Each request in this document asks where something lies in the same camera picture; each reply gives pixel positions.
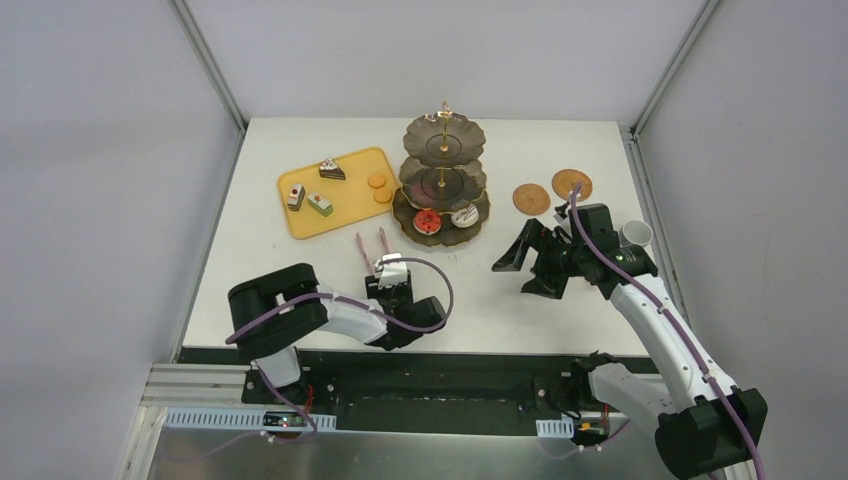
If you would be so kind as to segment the white glazed donut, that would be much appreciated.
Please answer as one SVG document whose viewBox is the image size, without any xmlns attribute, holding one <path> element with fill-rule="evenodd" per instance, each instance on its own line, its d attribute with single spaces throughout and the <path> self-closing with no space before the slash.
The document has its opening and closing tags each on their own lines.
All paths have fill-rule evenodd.
<svg viewBox="0 0 848 480">
<path fill-rule="evenodd" d="M 453 212 L 450 216 L 453 226 L 460 229 L 470 228 L 479 221 L 479 218 L 479 210 L 474 204 L 470 204 L 466 208 Z"/>
</svg>

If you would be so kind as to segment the green layered cake piece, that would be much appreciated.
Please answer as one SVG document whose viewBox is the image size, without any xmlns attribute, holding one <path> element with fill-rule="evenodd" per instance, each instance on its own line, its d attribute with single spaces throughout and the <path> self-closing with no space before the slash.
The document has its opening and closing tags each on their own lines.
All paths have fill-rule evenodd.
<svg viewBox="0 0 848 480">
<path fill-rule="evenodd" d="M 334 212 L 333 203 L 319 192 L 308 193 L 306 199 L 308 204 L 324 217 L 327 217 Z"/>
</svg>

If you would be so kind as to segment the pink frosted donut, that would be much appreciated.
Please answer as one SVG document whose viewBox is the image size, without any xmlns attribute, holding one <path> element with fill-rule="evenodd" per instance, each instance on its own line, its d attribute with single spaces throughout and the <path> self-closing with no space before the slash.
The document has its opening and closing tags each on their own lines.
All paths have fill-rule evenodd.
<svg viewBox="0 0 848 480">
<path fill-rule="evenodd" d="M 433 185 L 416 185 L 412 189 L 411 199 L 423 208 L 444 209 L 452 205 L 458 193 L 452 187 Z"/>
</svg>

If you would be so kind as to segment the red strawberry tart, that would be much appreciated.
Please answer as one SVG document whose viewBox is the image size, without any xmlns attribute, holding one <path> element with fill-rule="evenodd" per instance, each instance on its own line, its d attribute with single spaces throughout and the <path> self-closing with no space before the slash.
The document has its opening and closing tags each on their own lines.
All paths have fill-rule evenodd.
<svg viewBox="0 0 848 480">
<path fill-rule="evenodd" d="M 419 210 L 413 217 L 413 227 L 422 235 L 434 235 L 442 229 L 442 225 L 441 215 L 433 210 Z"/>
</svg>

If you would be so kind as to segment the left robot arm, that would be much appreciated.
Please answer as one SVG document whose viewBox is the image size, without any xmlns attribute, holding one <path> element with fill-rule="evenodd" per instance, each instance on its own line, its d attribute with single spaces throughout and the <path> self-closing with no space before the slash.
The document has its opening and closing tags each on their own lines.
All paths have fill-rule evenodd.
<svg viewBox="0 0 848 480">
<path fill-rule="evenodd" d="M 445 284 L 446 304 L 435 296 L 415 299 L 412 264 L 448 278 L 430 261 L 389 253 L 366 276 L 363 299 L 320 282 L 309 263 L 245 281 L 227 294 L 234 331 L 225 342 L 254 366 L 271 396 L 293 404 L 305 390 L 296 344 L 309 334 L 329 332 L 392 351 L 446 326 L 455 306 L 452 283 Z"/>
</svg>

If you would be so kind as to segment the chocolate cake slice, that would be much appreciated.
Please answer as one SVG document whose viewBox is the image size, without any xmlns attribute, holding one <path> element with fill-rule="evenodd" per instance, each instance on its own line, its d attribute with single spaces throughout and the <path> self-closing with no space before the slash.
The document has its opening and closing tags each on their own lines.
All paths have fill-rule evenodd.
<svg viewBox="0 0 848 480">
<path fill-rule="evenodd" d="M 345 172 L 333 158 L 323 160 L 318 166 L 318 172 L 321 178 L 341 181 L 346 179 Z"/>
</svg>

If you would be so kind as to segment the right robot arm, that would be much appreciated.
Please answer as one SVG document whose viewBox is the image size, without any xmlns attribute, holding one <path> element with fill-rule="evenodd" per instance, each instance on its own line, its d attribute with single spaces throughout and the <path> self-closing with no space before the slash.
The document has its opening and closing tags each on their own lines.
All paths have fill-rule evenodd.
<svg viewBox="0 0 848 480">
<path fill-rule="evenodd" d="M 678 479 L 710 475 L 751 461 L 757 478 L 764 466 L 757 446 L 768 405 L 755 389 L 741 389 L 680 320 L 664 281 L 645 249 L 625 245 L 601 203 L 557 208 L 570 228 L 528 220 L 494 272 L 518 271 L 529 251 L 537 254 L 526 294 L 559 300 L 568 282 L 596 287 L 642 342 L 666 386 L 634 376 L 621 360 L 593 353 L 575 361 L 555 405 L 567 412 L 606 404 L 647 433 Z"/>
</svg>

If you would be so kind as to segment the yellow serving tray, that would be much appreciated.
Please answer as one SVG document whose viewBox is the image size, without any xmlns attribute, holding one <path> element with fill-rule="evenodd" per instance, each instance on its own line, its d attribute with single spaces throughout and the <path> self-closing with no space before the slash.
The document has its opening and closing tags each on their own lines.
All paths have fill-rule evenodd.
<svg viewBox="0 0 848 480">
<path fill-rule="evenodd" d="M 384 187 L 393 190 L 393 197 L 399 188 L 397 175 L 383 149 L 369 147 L 334 160 L 346 174 L 344 181 L 321 178 L 317 164 L 285 172 L 277 179 L 288 231 L 297 240 L 315 237 L 391 210 L 392 202 L 381 205 L 374 201 L 375 189 L 367 183 L 370 174 L 380 172 L 386 177 Z M 288 189 L 294 183 L 301 183 L 306 192 L 302 207 L 297 212 L 289 211 L 285 204 Z M 320 215 L 308 204 L 306 196 L 310 192 L 324 195 L 333 203 L 334 212 L 327 217 Z"/>
</svg>

